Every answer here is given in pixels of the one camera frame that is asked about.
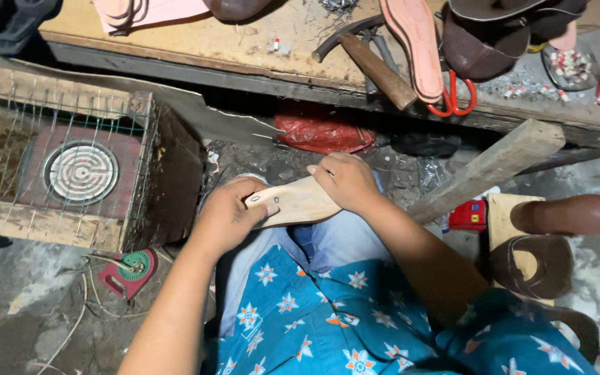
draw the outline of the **pink paper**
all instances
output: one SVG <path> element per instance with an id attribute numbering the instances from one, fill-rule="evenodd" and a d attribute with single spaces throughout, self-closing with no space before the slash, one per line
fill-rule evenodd
<path id="1" fill-rule="evenodd" d="M 149 9 L 147 10 L 145 18 L 140 22 L 133 23 L 130 27 L 188 18 L 210 11 L 207 6 L 205 6 L 203 0 L 149 0 L 148 6 Z M 136 15 L 133 16 L 134 19 L 136 19 L 142 11 L 143 10 L 141 9 L 140 12 L 136 13 Z M 101 20 L 101 24 L 106 33 L 119 30 L 108 25 L 103 20 Z"/>

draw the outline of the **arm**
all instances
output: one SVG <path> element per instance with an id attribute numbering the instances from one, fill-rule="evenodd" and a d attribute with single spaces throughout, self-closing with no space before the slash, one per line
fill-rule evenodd
<path id="1" fill-rule="evenodd" d="M 488 283 L 467 260 L 379 193 L 369 167 L 358 156 L 331 153 L 307 170 L 333 201 L 372 227 L 444 327 L 454 326 L 467 303 L 487 290 Z"/>
<path id="2" fill-rule="evenodd" d="M 266 188 L 258 179 L 242 177 L 224 184 L 207 198 L 189 241 L 133 338 L 119 375 L 184 375 L 199 371 L 203 307 L 212 270 L 257 222 L 279 211 L 274 205 L 245 208 L 245 197 Z"/>

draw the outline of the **shirt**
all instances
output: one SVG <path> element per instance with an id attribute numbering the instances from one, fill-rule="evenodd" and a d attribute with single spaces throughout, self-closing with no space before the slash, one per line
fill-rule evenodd
<path id="1" fill-rule="evenodd" d="M 217 375 L 596 374 L 544 317 L 503 289 L 434 332 L 395 265 L 358 261 L 306 273 L 273 245 L 251 269 Z"/>

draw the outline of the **wooden post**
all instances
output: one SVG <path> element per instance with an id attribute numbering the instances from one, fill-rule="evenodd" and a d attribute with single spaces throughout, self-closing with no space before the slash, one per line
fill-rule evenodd
<path id="1" fill-rule="evenodd" d="M 421 224 L 554 154 L 566 140 L 561 127 L 529 119 L 486 149 L 409 209 Z"/>

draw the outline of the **red box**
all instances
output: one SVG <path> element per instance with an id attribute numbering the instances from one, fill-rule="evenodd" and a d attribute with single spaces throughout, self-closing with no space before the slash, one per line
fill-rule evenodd
<path id="1" fill-rule="evenodd" d="M 487 209 L 485 200 L 471 200 L 457 206 L 448 217 L 448 227 L 451 230 L 486 230 Z"/>

